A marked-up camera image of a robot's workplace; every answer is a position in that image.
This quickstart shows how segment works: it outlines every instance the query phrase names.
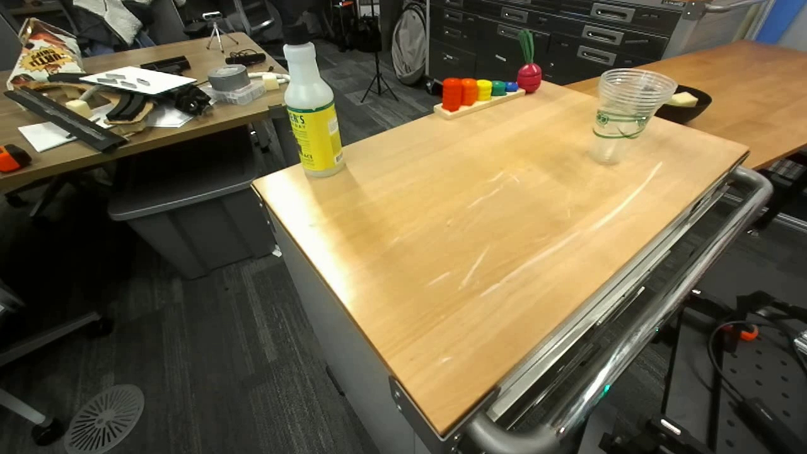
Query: table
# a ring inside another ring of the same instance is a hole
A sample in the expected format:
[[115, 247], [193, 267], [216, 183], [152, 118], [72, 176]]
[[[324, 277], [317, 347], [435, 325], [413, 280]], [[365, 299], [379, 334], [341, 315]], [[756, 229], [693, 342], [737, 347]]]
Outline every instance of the table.
[[[807, 126], [800, 126], [807, 112], [807, 54], [801, 50], [738, 40], [640, 68], [706, 91], [712, 106], [689, 126], [746, 144], [746, 165], [754, 169], [807, 144]], [[569, 83], [569, 88], [594, 97], [597, 78]]]
[[746, 154], [650, 121], [635, 154], [603, 166], [587, 156], [592, 116], [594, 98], [545, 83], [351, 144], [334, 176], [289, 166], [253, 185], [381, 451], [413, 451], [403, 417], [421, 443], [450, 439], [529, 377], [527, 359], [541, 368], [569, 349]]
[[[232, 38], [237, 43], [232, 43], [229, 38], [222, 40], [226, 45], [224, 54], [220, 49], [207, 49], [208, 38], [200, 38], [200, 40], [182, 40], [182, 43], [167, 43], [167, 45], [153, 45], [153, 49], [137, 49], [137, 50], [85, 58], [82, 67], [89, 74], [95, 74], [95, 71], [109, 71], [109, 68], [120, 68], [120, 67], [142, 67], [142, 63], [152, 63], [152, 60], [186, 57], [192, 68], [184, 77], [192, 77], [197, 82], [207, 82], [207, 74], [224, 67], [224, 58], [229, 54], [259, 50], [259, 45], [253, 38], [247, 38], [244, 33], [232, 33]], [[266, 57], [266, 60], [263, 67], [253, 67], [249, 71], [284, 71], [284, 68], [276, 67]], [[144, 135], [137, 135], [128, 144], [124, 144], [120, 150], [115, 150], [110, 154], [101, 154], [80, 141], [57, 146], [46, 154], [34, 154], [31, 150], [31, 144], [26, 141], [26, 137], [18, 132], [18, 126], [37, 124], [42, 118], [23, 112], [9, 98], [0, 97], [2, 144], [18, 144], [26, 151], [31, 151], [31, 156], [32, 156], [32, 165], [28, 169], [21, 169], [14, 175], [0, 175], [0, 193], [13, 193], [13, 190], [21, 190], [21, 188], [32, 185], [37, 179], [61, 176], [67, 173], [115, 161], [124, 156], [164, 150], [164, 146], [172, 146], [172, 144], [179, 144], [186, 139], [200, 139], [200, 137], [226, 132], [234, 126], [247, 126], [259, 118], [266, 118], [266, 112], [271, 106], [282, 106], [282, 91], [271, 91], [271, 93], [266, 93], [253, 103], [242, 103], [242, 106], [215, 106], [211, 115], [200, 116], [182, 129], [148, 129]]]

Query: clear plastic cup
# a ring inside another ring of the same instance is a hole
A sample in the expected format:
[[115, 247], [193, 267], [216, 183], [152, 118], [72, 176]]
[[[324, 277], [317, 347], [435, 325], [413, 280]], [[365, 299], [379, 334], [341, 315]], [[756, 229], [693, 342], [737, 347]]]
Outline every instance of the clear plastic cup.
[[662, 74], [640, 68], [613, 68], [599, 77], [599, 106], [594, 116], [597, 161], [621, 161], [652, 115], [676, 93], [677, 83]]

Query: wooden table top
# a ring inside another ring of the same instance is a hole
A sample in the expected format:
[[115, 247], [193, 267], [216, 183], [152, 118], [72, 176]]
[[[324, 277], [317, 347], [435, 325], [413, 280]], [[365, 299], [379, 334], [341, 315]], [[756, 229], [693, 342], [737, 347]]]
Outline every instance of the wooden table top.
[[[220, 49], [207, 50], [208, 38], [200, 38], [200, 40], [137, 49], [137, 50], [124, 50], [124, 54], [110, 54], [110, 57], [97, 57], [97, 58], [82, 58], [82, 68], [89, 74], [95, 74], [95, 71], [109, 71], [109, 68], [120, 68], [120, 67], [142, 67], [142, 63], [152, 63], [152, 60], [186, 57], [192, 68], [184, 77], [205, 83], [215, 68], [224, 67], [224, 58], [229, 54], [259, 50], [259, 45], [253, 38], [247, 38], [244, 33], [232, 33], [232, 38], [237, 43], [232, 43], [226, 35], [222, 38], [224, 54]], [[264, 67], [253, 67], [249, 71], [282, 71], [282, 67], [276, 67], [271, 58], [266, 58]], [[207, 116], [200, 116], [182, 129], [148, 129], [144, 135], [131, 137], [128, 144], [124, 144], [120, 150], [115, 150], [110, 154], [101, 154], [82, 141], [71, 141], [57, 150], [37, 154], [26, 141], [26, 137], [18, 132], [18, 126], [37, 124], [42, 118], [23, 112], [9, 98], [0, 97], [0, 116], [2, 116], [0, 139], [2, 139], [2, 144], [18, 144], [21, 150], [26, 150], [32, 156], [32, 165], [28, 169], [21, 169], [14, 175], [0, 175], [0, 193], [9, 193], [9, 190], [26, 188], [31, 183], [67, 175], [76, 169], [89, 169], [89, 166], [95, 166], [104, 161], [115, 161], [115, 160], [124, 160], [131, 154], [153, 151], [153, 150], [179, 144], [186, 139], [244, 126], [244, 124], [263, 118], [271, 106], [282, 106], [282, 91], [271, 91], [271, 93], [266, 93], [253, 103], [242, 103], [242, 106], [215, 106]]]
[[[712, 106], [689, 126], [746, 144], [754, 169], [807, 146], [807, 54], [738, 40], [640, 68], [706, 91]], [[569, 88], [594, 97], [597, 78]]]
[[652, 118], [616, 166], [594, 98], [545, 83], [253, 185], [435, 434], [665, 229], [746, 146]]

